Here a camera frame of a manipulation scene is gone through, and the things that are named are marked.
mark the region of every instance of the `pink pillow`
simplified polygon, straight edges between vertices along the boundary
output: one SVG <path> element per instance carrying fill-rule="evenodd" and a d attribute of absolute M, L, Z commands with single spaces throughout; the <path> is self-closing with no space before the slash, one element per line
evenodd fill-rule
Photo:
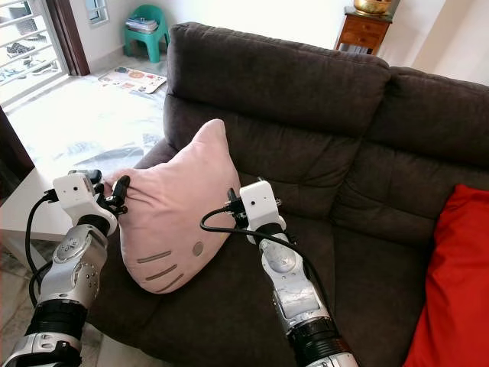
<path fill-rule="evenodd" d="M 175 157 L 146 170 L 125 169 L 131 178 L 126 206 L 119 217 L 121 252 L 133 279 L 152 293 L 170 293 L 192 279 L 217 253 L 227 234 L 204 232 L 201 218 L 223 207 L 227 192 L 239 190 L 238 173 L 228 151 L 224 122 L 204 124 Z M 211 226 L 233 227 L 228 214 Z"/>

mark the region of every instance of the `black cable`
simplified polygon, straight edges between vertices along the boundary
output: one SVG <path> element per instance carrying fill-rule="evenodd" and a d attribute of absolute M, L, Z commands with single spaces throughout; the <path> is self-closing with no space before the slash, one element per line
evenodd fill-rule
<path fill-rule="evenodd" d="M 313 277 L 319 287 L 319 293 L 321 294 L 322 299 L 326 302 L 326 306 L 329 306 L 329 298 L 328 294 L 326 293 L 326 290 L 324 289 L 324 286 L 322 285 L 321 278 L 319 277 L 318 271 L 316 268 L 314 268 L 314 265 L 312 262 L 307 258 L 307 256 L 299 250 L 296 246 L 292 245 L 291 243 L 284 241 L 282 239 L 278 239 L 277 237 L 273 237 L 272 235 L 267 235 L 265 233 L 261 232 L 255 232 L 255 231 L 248 231 L 246 229 L 238 229 L 238 228 L 225 228 L 225 227 L 209 227 L 206 225 L 206 220 L 209 219 L 211 216 L 214 216 L 219 213 L 224 213 L 229 211 L 229 208 L 224 206 L 221 209 L 216 209 L 213 210 L 210 213 L 207 213 L 204 215 L 202 220 L 200 221 L 200 228 L 202 228 L 204 231 L 207 232 L 223 232 L 223 233 L 238 233 L 241 235 L 252 235 L 256 237 L 260 237 L 262 239 L 267 239 L 269 241 L 273 241 L 276 243 L 281 244 L 282 246 L 285 246 L 287 248 L 290 248 L 291 250 L 295 251 L 301 258 L 303 258 L 303 261 L 306 265 L 306 267 L 313 273 Z M 338 330 L 338 327 L 336 326 L 335 320 L 332 315 L 329 315 L 331 317 L 331 320 L 333 324 L 335 325 L 335 328 Z"/>
<path fill-rule="evenodd" d="M 49 261 L 43 266 L 41 266 L 39 269 L 36 270 L 36 272 L 32 275 L 31 279 L 29 280 L 29 297 L 31 298 L 32 306 L 36 308 L 37 305 L 37 300 L 36 300 L 36 294 L 34 293 L 34 282 L 36 281 L 37 278 L 40 278 L 40 274 L 48 269 L 51 265 L 53 264 L 53 261 Z"/>
<path fill-rule="evenodd" d="M 28 218 L 28 226 L 25 230 L 25 256 L 28 258 L 28 264 L 29 268 L 31 268 L 32 274 L 37 273 L 37 268 L 32 260 L 32 255 L 31 255 L 31 228 L 32 228 L 32 220 L 34 219 L 34 214 L 36 213 L 37 208 L 44 202 L 48 201 L 49 198 L 47 196 L 41 197 L 37 203 L 34 204 L 34 206 L 31 209 L 31 212 L 29 213 L 29 218 Z M 37 284 L 40 287 L 40 276 L 37 275 L 35 277 Z"/>
<path fill-rule="evenodd" d="M 58 201 L 58 196 L 56 195 L 56 191 L 54 189 L 50 189 L 45 192 L 44 196 L 41 197 L 35 204 L 32 206 L 31 212 L 29 213 L 28 217 L 28 224 L 27 228 L 25 230 L 25 257 L 28 260 L 29 268 L 31 268 L 32 271 L 32 278 L 29 281 L 29 296 L 31 297 L 31 302 L 34 307 L 36 307 L 36 296 L 34 294 L 34 280 L 37 282 L 37 286 L 39 287 L 40 291 L 40 283 L 42 282 L 42 279 L 40 278 L 40 273 L 42 273 L 44 270 L 47 269 L 48 266 L 52 265 L 53 262 L 49 261 L 45 265 L 43 265 L 39 270 L 37 270 L 36 265 L 34 261 L 32 260 L 32 254 L 31 254 L 31 230 L 32 230 L 32 221 L 34 220 L 34 214 L 36 213 L 37 208 L 44 202 L 44 201 L 49 201 L 50 203 L 55 203 Z"/>

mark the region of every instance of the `white wall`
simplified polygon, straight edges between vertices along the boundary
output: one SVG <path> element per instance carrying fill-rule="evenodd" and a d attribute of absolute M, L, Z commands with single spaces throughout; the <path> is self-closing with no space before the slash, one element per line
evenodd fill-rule
<path fill-rule="evenodd" d="M 138 0 L 160 6 L 169 26 L 184 21 L 333 48 L 352 0 Z"/>
<path fill-rule="evenodd" d="M 105 0 L 108 21 L 92 26 L 87 17 L 85 2 L 70 0 L 76 27 L 91 71 L 95 71 L 99 67 L 99 61 L 107 55 L 114 52 L 122 53 L 124 23 L 136 8 L 136 2 L 137 0 Z"/>
<path fill-rule="evenodd" d="M 411 67 L 445 0 L 401 0 L 378 56 L 391 66 Z"/>
<path fill-rule="evenodd" d="M 447 0 L 414 67 L 489 86 L 489 1 Z"/>

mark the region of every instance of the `white table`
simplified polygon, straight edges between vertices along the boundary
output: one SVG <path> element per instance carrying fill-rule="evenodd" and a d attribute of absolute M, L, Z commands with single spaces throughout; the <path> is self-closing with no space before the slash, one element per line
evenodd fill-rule
<path fill-rule="evenodd" d="M 2 243 L 27 268 L 24 241 L 29 212 L 44 191 L 53 188 L 54 178 L 33 169 L 0 207 Z M 31 239 L 59 242 L 72 226 L 71 218 L 59 203 L 42 203 L 34 214 Z M 32 245 L 31 254 L 37 268 L 46 263 Z"/>

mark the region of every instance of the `red pillow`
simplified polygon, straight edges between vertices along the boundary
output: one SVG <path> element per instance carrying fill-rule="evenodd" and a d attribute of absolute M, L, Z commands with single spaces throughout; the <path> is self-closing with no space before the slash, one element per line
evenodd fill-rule
<path fill-rule="evenodd" d="M 404 367 L 489 366 L 489 192 L 457 185 L 435 230 Z"/>

